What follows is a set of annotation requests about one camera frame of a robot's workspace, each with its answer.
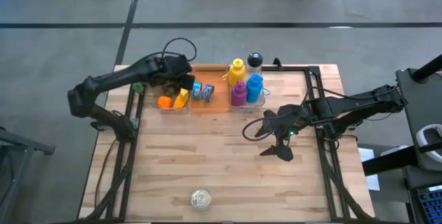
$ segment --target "wooden table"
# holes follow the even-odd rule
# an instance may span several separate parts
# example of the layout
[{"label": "wooden table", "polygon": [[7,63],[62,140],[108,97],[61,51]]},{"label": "wooden table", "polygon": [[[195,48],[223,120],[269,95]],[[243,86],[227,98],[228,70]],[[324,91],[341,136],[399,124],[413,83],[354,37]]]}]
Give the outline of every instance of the wooden table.
[{"label": "wooden table", "polygon": [[[319,66],[324,87],[343,93],[337,65]],[[292,137],[291,162],[259,156],[274,144],[273,136],[249,142],[241,135],[244,125],[262,117],[262,111],[300,104],[306,93],[303,73],[264,72],[263,77],[271,95],[259,113],[167,115],[152,107],[149,102],[153,98],[145,97],[126,221],[329,221],[313,128]],[[110,91],[106,108],[124,112],[128,90],[125,86]],[[248,134],[259,127],[253,125]],[[112,131],[99,134],[79,217],[93,210],[98,175],[114,139]],[[373,216],[354,138],[340,140],[338,155],[345,186]],[[116,149],[104,172],[101,197],[111,183],[115,156]],[[191,192],[199,187],[212,195],[208,210],[197,211],[191,206]],[[339,212],[336,188],[334,198]]]}]

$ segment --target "pink bottle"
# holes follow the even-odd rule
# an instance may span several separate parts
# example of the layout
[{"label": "pink bottle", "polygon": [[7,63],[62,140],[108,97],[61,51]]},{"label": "pink bottle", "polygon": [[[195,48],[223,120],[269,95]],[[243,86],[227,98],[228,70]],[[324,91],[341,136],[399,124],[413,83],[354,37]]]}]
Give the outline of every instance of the pink bottle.
[{"label": "pink bottle", "polygon": [[232,88],[231,105],[232,106],[244,106],[247,99],[247,87],[244,82],[237,81]]}]

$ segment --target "black bottle cap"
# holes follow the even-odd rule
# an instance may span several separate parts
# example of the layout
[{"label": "black bottle cap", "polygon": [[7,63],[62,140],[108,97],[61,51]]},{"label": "black bottle cap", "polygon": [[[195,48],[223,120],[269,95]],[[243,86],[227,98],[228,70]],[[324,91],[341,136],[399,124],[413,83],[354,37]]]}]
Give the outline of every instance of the black bottle cap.
[{"label": "black bottle cap", "polygon": [[262,64],[262,55],[260,53],[252,53],[247,58],[247,64],[256,68]]}]

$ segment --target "blue bottle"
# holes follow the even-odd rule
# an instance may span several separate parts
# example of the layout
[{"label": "blue bottle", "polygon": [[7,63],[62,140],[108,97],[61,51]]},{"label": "blue bottle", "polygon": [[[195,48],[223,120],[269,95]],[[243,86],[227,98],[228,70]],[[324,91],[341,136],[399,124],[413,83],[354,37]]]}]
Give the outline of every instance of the blue bottle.
[{"label": "blue bottle", "polygon": [[247,99],[248,103],[255,103],[260,98],[262,90],[262,76],[252,75],[247,81]]}]

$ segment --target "orange toy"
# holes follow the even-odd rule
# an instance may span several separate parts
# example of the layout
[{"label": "orange toy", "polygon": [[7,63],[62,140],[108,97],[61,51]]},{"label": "orange toy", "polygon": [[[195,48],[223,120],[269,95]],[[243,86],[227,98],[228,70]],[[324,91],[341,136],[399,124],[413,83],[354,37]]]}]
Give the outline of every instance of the orange toy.
[{"label": "orange toy", "polygon": [[167,96],[160,96],[158,98],[158,107],[167,109],[172,107],[172,98]]}]

